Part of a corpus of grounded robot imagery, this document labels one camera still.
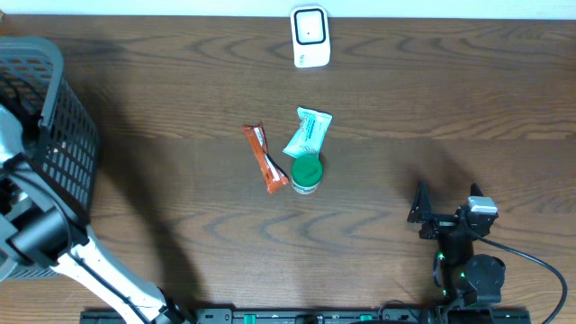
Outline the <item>green lid jar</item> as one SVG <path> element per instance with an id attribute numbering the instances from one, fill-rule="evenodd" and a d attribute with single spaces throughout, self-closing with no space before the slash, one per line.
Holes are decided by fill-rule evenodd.
<path id="1" fill-rule="evenodd" d="M 320 185 L 323 165 L 319 155 L 297 157 L 292 163 L 292 188 L 298 194 L 311 194 Z"/>

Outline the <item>orange snack bar wrapper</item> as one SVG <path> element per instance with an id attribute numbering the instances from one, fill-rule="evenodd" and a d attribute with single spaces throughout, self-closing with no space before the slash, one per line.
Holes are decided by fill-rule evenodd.
<path id="1" fill-rule="evenodd" d="M 281 187 L 288 185 L 289 179 L 287 174 L 269 156 L 263 123 L 243 125 L 242 130 L 259 165 L 267 192 L 274 194 Z"/>

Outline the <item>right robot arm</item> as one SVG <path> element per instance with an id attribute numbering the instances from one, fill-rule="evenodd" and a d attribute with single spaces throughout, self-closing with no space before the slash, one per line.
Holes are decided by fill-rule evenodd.
<path id="1" fill-rule="evenodd" d="M 418 182 L 407 222 L 421 226 L 421 239 L 437 242 L 433 279 L 444 295 L 420 313 L 420 323 L 494 321 L 491 306 L 501 302 L 506 266 L 495 256 L 475 254 L 473 242 L 488 235 L 498 217 L 495 202 L 477 184 L 471 185 L 466 203 L 448 214 L 433 211 L 427 183 Z"/>

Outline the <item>teal tissue pack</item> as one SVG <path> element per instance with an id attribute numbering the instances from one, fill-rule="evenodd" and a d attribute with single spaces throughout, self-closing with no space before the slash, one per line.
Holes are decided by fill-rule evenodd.
<path id="1" fill-rule="evenodd" d="M 297 109 L 301 122 L 283 153 L 292 157 L 318 156 L 323 145 L 332 115 L 304 107 Z"/>

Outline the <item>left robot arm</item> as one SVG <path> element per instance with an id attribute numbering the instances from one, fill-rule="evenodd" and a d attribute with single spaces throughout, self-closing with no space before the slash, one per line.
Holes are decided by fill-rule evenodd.
<path id="1" fill-rule="evenodd" d="M 50 273 L 76 280 L 127 323 L 192 323 L 194 316 L 116 259 L 88 217 L 98 137 L 80 111 L 50 130 L 40 112 L 1 105 L 1 278 Z"/>

